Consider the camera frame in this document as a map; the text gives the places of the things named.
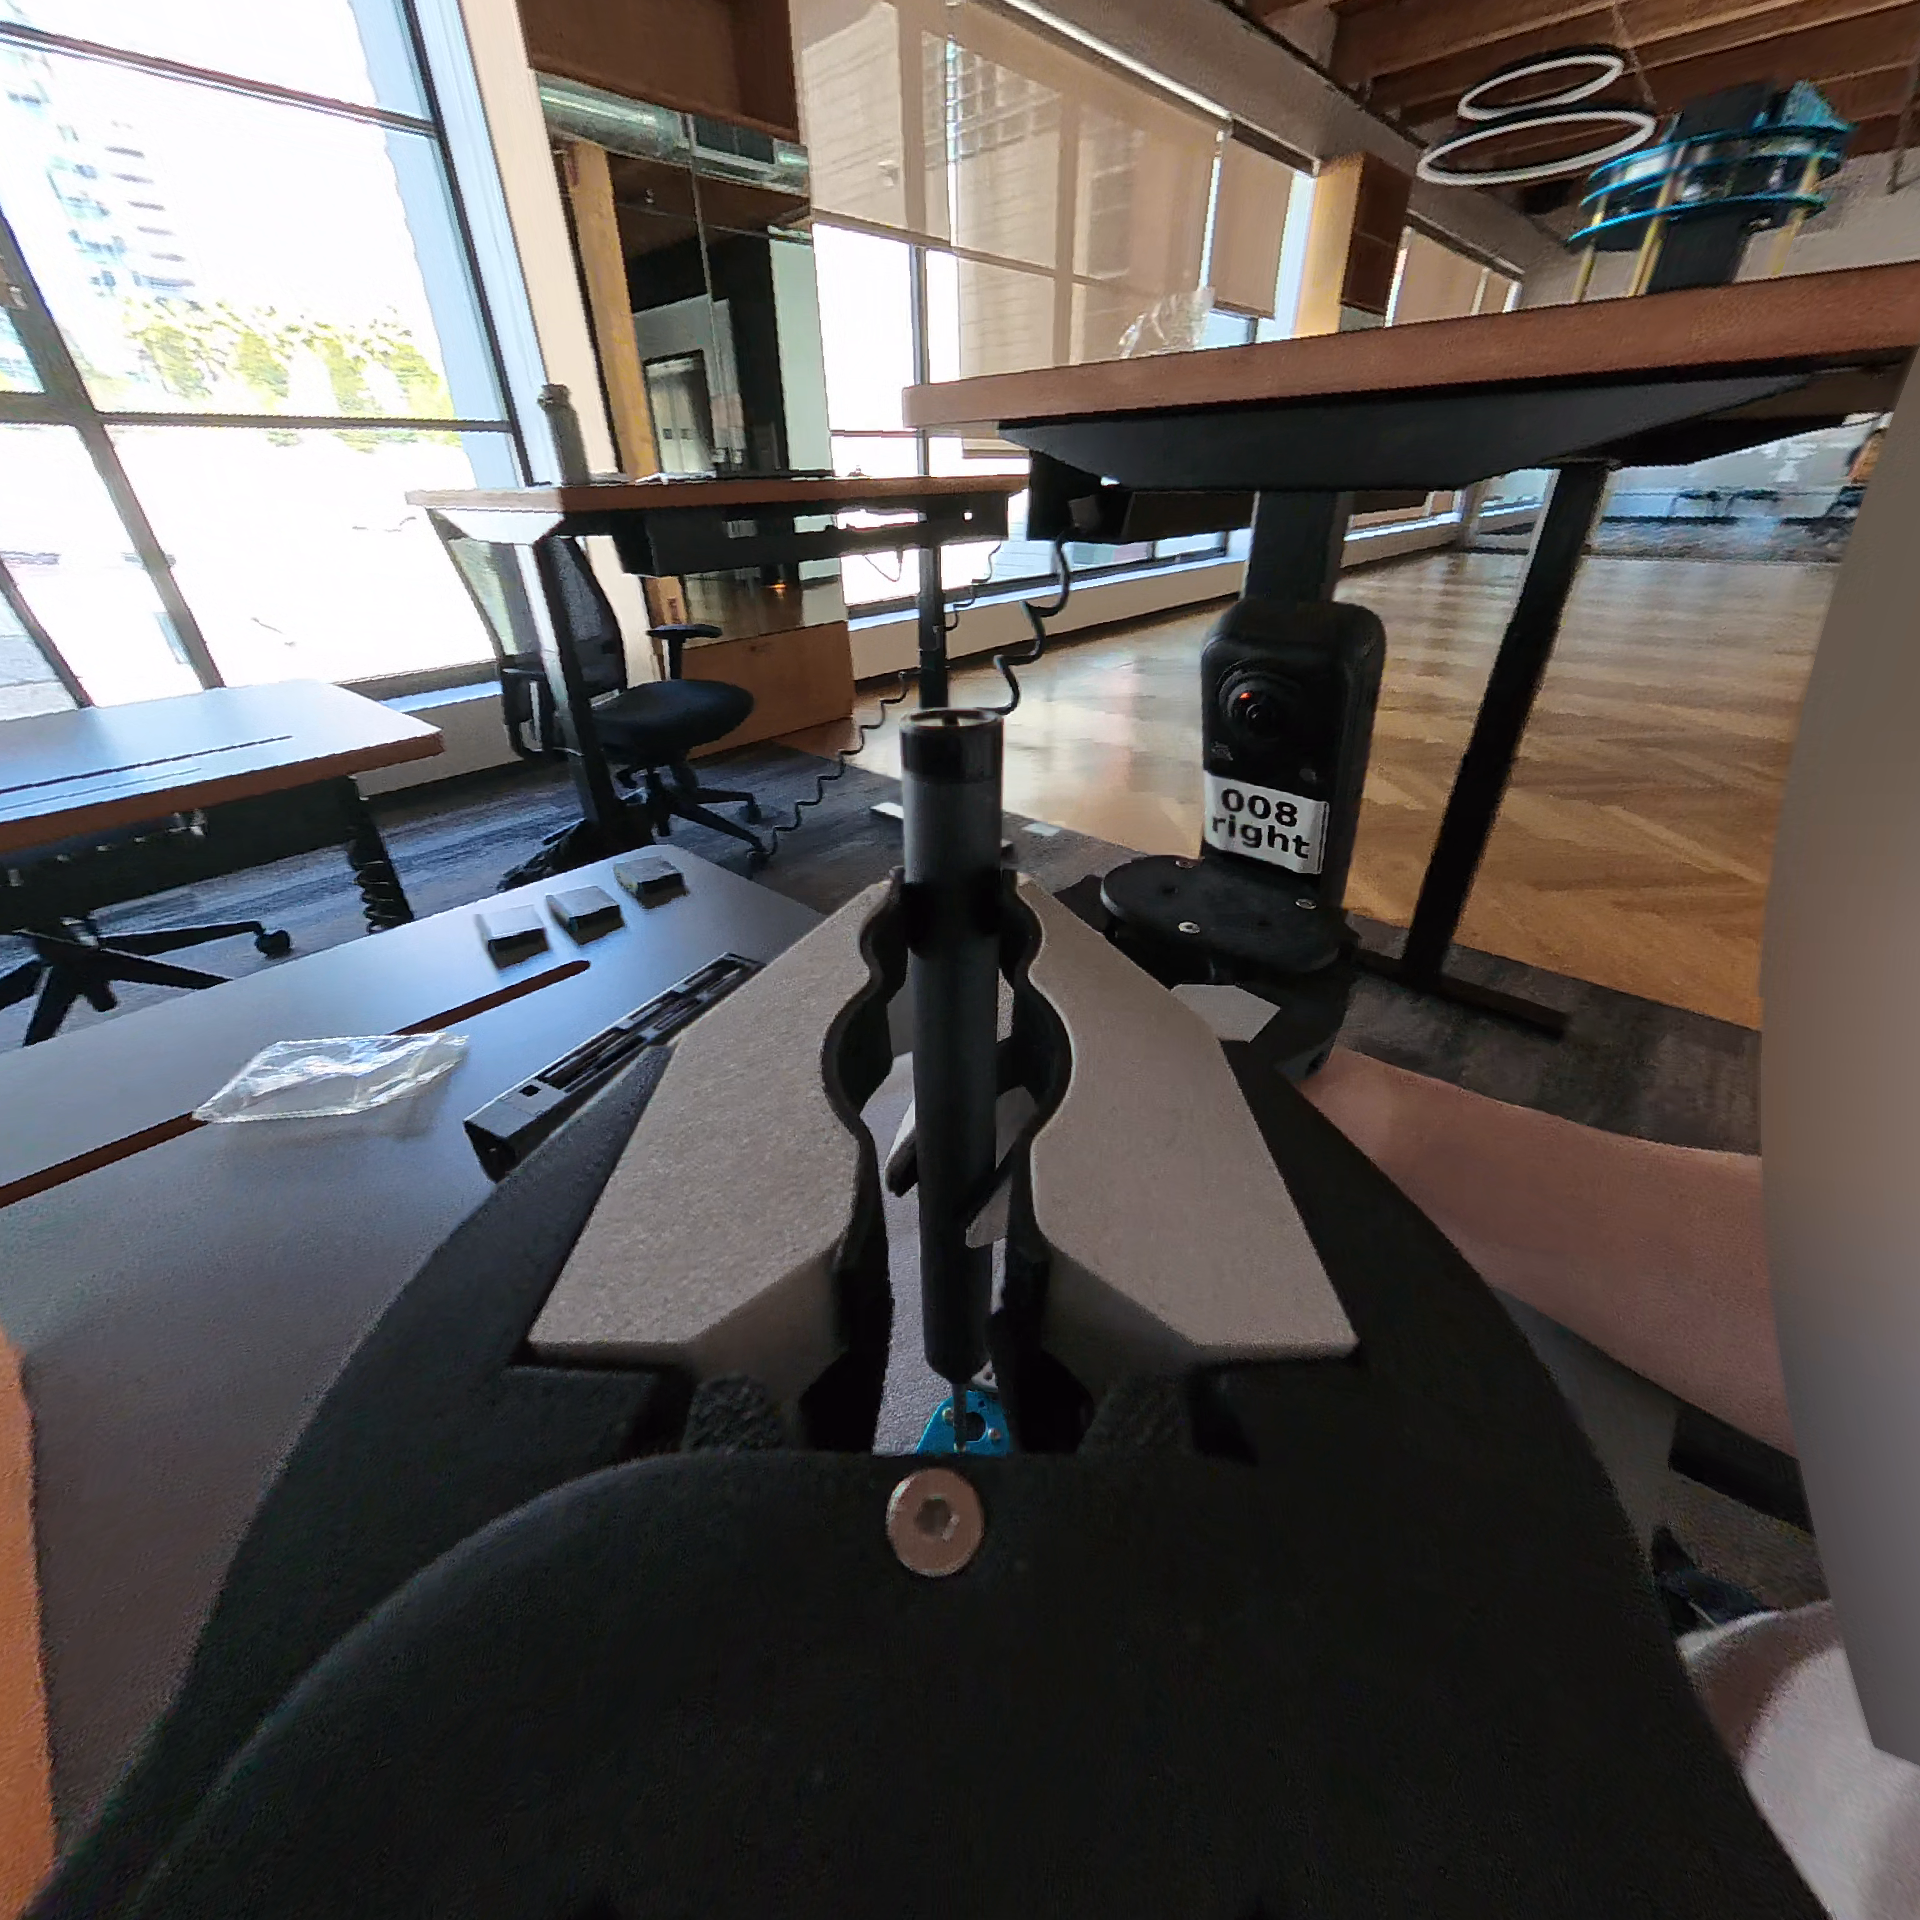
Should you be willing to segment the dark grey desk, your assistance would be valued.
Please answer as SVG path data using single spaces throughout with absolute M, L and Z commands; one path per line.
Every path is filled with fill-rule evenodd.
M 749 1521 L 773 1447 L 865 1449 L 839 1359 L 803 1401 L 747 1377 L 563 1362 L 533 1325 L 670 1066 L 637 1057 L 498 1183 L 465 1116 L 721 953 L 766 970 L 826 918 L 697 859 L 557 982 L 487 988 L 438 917 L 243 982 L 235 1015 L 109 1022 L 108 1087 L 47 1066 L 15 1138 L 76 1098 L 194 1107 L 337 1023 L 468 1038 L 371 1118 L 196 1122 L 4 1209 L 26 1349 L 55 1798 L 27 1915 L 565 1915 L 686 1905 L 643 1850 L 718 1804 L 747 1737 L 726 1675 L 775 1619 L 803 1521 Z

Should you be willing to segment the wooden desk with black legs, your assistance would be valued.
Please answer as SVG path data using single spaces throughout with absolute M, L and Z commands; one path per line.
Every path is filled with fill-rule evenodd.
M 721 573 L 749 566 L 844 561 L 855 553 L 918 553 L 922 709 L 947 709 L 947 543 L 1009 533 L 1009 502 L 1023 490 L 1010 473 L 978 476 L 653 476 L 516 490 L 421 490 L 417 509 L 443 518 L 442 537 L 508 543 L 530 586 L 535 655 L 569 731 L 569 771 L 593 829 L 589 859 L 652 844 L 652 828 L 618 795 L 607 757 L 589 742 L 589 700 L 575 646 L 557 628 L 559 573 L 545 543 L 607 537 L 636 578 Z

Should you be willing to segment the person's right forearm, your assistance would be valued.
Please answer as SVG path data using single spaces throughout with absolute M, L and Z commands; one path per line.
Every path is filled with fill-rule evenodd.
M 1796 1455 L 1758 1159 L 1605 1133 L 1343 1047 L 1303 1091 L 1489 1283 Z

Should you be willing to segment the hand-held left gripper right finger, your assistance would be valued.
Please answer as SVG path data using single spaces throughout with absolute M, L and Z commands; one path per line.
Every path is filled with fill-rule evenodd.
M 1031 878 L 1017 897 L 1041 929 L 1026 981 L 1067 1051 L 1029 1150 L 1043 1350 L 1092 1394 L 1350 1356 L 1354 1325 L 1220 1047 L 1277 1010 L 1241 988 L 1165 990 Z

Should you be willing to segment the person's white garment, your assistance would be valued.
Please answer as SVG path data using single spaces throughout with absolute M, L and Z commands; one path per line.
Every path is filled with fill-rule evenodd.
M 1918 1915 L 1918 1764 L 1874 1746 L 1820 1599 L 1678 1641 L 1693 1691 L 1829 1915 Z

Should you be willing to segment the long black bit case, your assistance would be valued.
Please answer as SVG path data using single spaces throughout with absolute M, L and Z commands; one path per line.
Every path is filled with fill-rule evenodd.
M 599 1087 L 644 1051 L 671 1042 L 757 971 L 762 971 L 762 959 L 724 950 L 468 1113 L 465 1132 L 487 1178 L 495 1183 L 506 1180 Z

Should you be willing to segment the blue tiered robot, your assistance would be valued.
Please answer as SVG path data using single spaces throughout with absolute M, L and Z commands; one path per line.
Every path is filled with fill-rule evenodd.
M 1786 258 L 1829 203 L 1854 124 L 1818 84 L 1743 83 L 1693 98 L 1650 145 L 1594 170 L 1567 251 L 1633 253 L 1629 295 L 1734 281 L 1743 249 L 1777 230 Z

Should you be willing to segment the brown desk with slot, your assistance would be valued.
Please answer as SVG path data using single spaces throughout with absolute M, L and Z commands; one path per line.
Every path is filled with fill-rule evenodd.
M 413 917 L 357 777 L 442 731 L 347 687 L 289 681 L 2 724 L 4 930 L 46 930 L 340 849 L 373 930 Z

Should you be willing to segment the black office chair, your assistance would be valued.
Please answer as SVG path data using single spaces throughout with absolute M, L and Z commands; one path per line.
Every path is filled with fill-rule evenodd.
M 26 1045 L 50 1039 L 81 998 L 115 1013 L 115 982 L 193 993 L 223 985 L 217 973 L 161 959 L 163 953 L 243 935 L 268 958 L 284 958 L 294 947 L 290 933 L 258 918 L 101 930 L 102 910 L 186 884 L 198 845 L 189 831 L 117 829 L 4 855 L 2 930 L 26 942 L 31 958 L 4 973 L 2 1006 L 35 998 Z
M 503 892 L 644 849 L 677 819 L 771 855 L 751 829 L 757 798 L 701 787 L 687 763 L 755 709 L 745 687 L 683 676 L 686 639 L 718 638 L 716 626 L 662 626 L 665 676 L 630 681 L 618 614 L 578 542 L 485 542 L 443 511 L 425 518 L 487 625 L 513 753 L 569 762 L 582 798 L 582 819 L 510 869 Z

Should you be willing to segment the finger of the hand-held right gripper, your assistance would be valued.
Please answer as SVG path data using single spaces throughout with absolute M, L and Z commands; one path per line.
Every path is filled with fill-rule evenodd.
M 1009 1217 L 1013 1205 L 1013 1187 L 1017 1165 L 1023 1162 L 1034 1121 L 1038 1116 L 1036 1098 L 1022 1087 L 1010 1086 L 996 1092 L 995 1108 L 995 1150 L 996 1162 L 993 1178 L 978 1188 L 966 1217 L 966 1247 L 985 1251 L 1009 1235 Z M 884 1159 L 884 1188 L 891 1196 L 908 1196 L 918 1181 L 918 1147 L 917 1147 L 917 1105 L 908 1100 L 895 1135 Z

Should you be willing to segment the silver air duct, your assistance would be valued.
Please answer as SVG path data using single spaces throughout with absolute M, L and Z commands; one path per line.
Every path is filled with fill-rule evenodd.
M 599 86 L 535 73 L 545 124 L 625 158 L 662 159 L 701 177 L 739 177 L 803 188 L 810 158 L 799 145 L 697 113 L 637 102 Z

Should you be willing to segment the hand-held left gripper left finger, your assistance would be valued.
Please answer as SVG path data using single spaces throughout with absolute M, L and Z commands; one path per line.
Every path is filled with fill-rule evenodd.
M 530 1333 L 563 1362 L 876 1398 L 894 1300 L 874 1133 L 906 981 L 898 879 L 866 886 L 671 1047 Z

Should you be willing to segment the dark grey electric screwdriver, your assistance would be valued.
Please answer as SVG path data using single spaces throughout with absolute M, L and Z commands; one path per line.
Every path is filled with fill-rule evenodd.
M 993 1255 L 969 1245 L 969 1220 L 996 1164 L 1001 716 L 914 711 L 901 754 L 922 1325 L 963 1404 L 993 1309 Z

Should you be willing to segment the tall wooden standing desk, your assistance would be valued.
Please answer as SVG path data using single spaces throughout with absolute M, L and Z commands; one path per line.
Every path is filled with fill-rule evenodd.
M 1387 491 L 1555 476 L 1517 606 L 1396 958 L 1399 985 L 1559 1039 L 1567 1018 L 1446 973 L 1446 958 L 1567 607 L 1609 473 L 1690 465 L 1836 425 L 1894 401 L 1915 354 L 1914 261 L 1753 279 L 1490 318 L 1334 332 L 974 375 L 903 393 L 932 435 L 995 435 L 1031 452 L 1029 533 L 1108 540 L 1154 530 L 1151 508 L 1198 500 L 1199 527 L 1247 509 L 1252 547 L 1226 635 L 1205 652 L 1205 713 L 1268 742 L 1303 690 L 1349 762 L 1287 790 L 1330 799 L 1334 825 L 1297 915 L 1334 921 L 1361 804 L 1361 693 L 1379 687 L 1373 618 L 1326 614 L 1354 505 Z

